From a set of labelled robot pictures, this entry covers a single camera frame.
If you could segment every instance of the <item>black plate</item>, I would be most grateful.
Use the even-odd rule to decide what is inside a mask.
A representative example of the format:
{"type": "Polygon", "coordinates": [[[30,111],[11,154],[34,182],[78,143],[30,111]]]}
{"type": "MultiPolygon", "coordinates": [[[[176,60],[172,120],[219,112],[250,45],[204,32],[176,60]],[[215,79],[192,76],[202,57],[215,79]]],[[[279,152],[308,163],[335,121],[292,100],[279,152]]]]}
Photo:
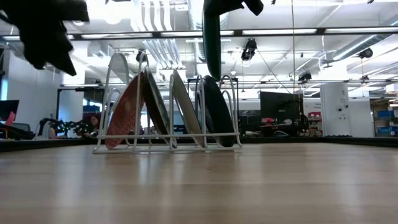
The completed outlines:
{"type": "MultiPolygon", "coordinates": [[[[164,105],[162,95],[157,88],[156,81],[148,68],[145,69],[144,80],[143,93],[147,112],[159,134],[170,134],[169,114],[164,105]]],[[[170,138],[165,138],[165,141],[169,143],[170,138]]],[[[175,141],[173,141],[173,147],[177,147],[175,141]]]]}
{"type": "MultiPolygon", "coordinates": [[[[208,75],[203,79],[203,85],[205,88],[207,129],[210,133],[233,133],[234,127],[229,109],[215,79],[208,75]]],[[[219,136],[215,139],[224,147],[234,145],[234,136],[219,136]]]]}

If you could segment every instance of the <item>red object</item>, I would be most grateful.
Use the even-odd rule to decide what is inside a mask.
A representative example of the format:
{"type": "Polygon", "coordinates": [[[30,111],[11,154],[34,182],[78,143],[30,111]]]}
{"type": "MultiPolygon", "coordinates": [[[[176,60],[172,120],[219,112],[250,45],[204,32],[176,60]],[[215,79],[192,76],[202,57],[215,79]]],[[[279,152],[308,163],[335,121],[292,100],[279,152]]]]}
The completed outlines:
{"type": "MultiPolygon", "coordinates": [[[[142,87],[144,86],[144,73],[141,72],[131,80],[123,94],[118,98],[115,104],[111,122],[109,124],[108,132],[106,135],[127,135],[136,125],[136,111],[141,112],[144,106],[144,99],[142,95],[142,87]],[[137,87],[138,77],[140,80],[140,95],[141,102],[139,108],[137,105],[137,87]]],[[[108,149],[113,149],[118,146],[124,139],[105,139],[105,145],[108,149]]]]}
{"type": "Polygon", "coordinates": [[[262,118],[261,123],[273,123],[275,122],[272,118],[262,118]]]}
{"type": "Polygon", "coordinates": [[[308,113],[308,119],[310,119],[310,118],[312,118],[312,119],[321,119],[322,118],[321,117],[321,112],[308,113]]]}
{"type": "Polygon", "coordinates": [[[12,125],[14,120],[15,120],[15,114],[14,112],[11,111],[10,116],[8,116],[8,119],[6,121],[6,125],[8,126],[12,125]]]}

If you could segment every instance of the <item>wall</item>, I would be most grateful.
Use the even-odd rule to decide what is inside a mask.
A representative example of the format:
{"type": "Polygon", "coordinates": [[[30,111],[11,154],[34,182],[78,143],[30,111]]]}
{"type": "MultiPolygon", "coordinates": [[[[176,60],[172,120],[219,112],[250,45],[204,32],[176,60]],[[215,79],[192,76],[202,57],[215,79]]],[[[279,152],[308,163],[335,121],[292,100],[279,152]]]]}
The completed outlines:
{"type": "Polygon", "coordinates": [[[321,86],[321,102],[323,135],[352,135],[347,83],[323,84],[321,86]]]}
{"type": "Polygon", "coordinates": [[[370,100],[352,99],[349,101],[349,106],[351,134],[353,137],[374,137],[370,100]]]}
{"type": "Polygon", "coordinates": [[[8,82],[7,100],[19,100],[17,123],[30,124],[35,131],[39,121],[55,117],[57,89],[61,77],[48,70],[36,70],[25,60],[7,50],[4,54],[4,68],[8,82]]]}
{"type": "MultiPolygon", "coordinates": [[[[304,99],[303,108],[305,115],[310,112],[321,112],[321,99],[304,99]]],[[[349,115],[352,136],[359,138],[374,137],[369,99],[349,99],[349,115]]]]}

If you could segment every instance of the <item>hanging cable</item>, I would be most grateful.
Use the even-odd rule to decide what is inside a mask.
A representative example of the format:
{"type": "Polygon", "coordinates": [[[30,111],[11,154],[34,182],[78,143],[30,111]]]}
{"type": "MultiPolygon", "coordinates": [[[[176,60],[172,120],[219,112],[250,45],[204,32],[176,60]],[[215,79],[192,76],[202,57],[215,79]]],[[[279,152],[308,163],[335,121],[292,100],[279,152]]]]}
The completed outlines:
{"type": "Polygon", "coordinates": [[[289,94],[292,94],[292,93],[286,88],[286,86],[284,86],[284,85],[282,84],[282,82],[279,81],[278,77],[277,77],[277,76],[275,75],[275,73],[272,71],[272,69],[270,68],[270,66],[268,65],[268,63],[267,63],[266,60],[264,59],[264,57],[262,57],[262,54],[261,54],[261,52],[259,51],[259,49],[257,49],[257,51],[259,52],[259,55],[260,55],[260,57],[262,58],[262,61],[267,65],[268,69],[271,71],[271,73],[272,73],[273,76],[276,78],[276,80],[278,80],[279,84],[281,84],[281,85],[286,89],[286,91],[287,91],[289,94]]]}
{"type": "Polygon", "coordinates": [[[244,73],[243,73],[243,61],[242,61],[242,93],[244,93],[244,73]]]}
{"type": "Polygon", "coordinates": [[[295,46],[295,41],[294,41],[294,7],[293,7],[293,0],[292,1],[292,28],[293,28],[293,100],[295,100],[295,81],[296,81],[296,46],[295,46]]]}

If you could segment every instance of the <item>black cable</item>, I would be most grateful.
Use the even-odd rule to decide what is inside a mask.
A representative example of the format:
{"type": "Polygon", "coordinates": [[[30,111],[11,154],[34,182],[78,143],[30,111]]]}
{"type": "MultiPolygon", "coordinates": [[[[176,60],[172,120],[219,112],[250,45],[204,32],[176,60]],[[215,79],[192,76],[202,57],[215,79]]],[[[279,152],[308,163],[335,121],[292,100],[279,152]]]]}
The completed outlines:
{"type": "Polygon", "coordinates": [[[275,76],[276,80],[278,80],[279,84],[281,84],[281,85],[286,89],[286,91],[287,91],[289,94],[292,94],[292,93],[286,88],[286,86],[283,85],[282,82],[279,81],[278,77],[277,77],[277,76],[275,75],[275,73],[272,71],[272,69],[270,68],[270,66],[268,65],[268,63],[267,63],[266,60],[264,59],[264,57],[262,57],[261,52],[259,51],[259,49],[257,49],[257,51],[259,52],[259,55],[260,55],[260,57],[262,58],[262,60],[264,61],[264,63],[267,65],[268,69],[269,69],[269,70],[271,71],[271,73],[275,76]]]}
{"type": "Polygon", "coordinates": [[[293,99],[295,100],[295,81],[296,81],[296,57],[295,57],[295,41],[294,41],[294,9],[293,9],[293,0],[292,1],[292,30],[293,30],[293,99]]]}

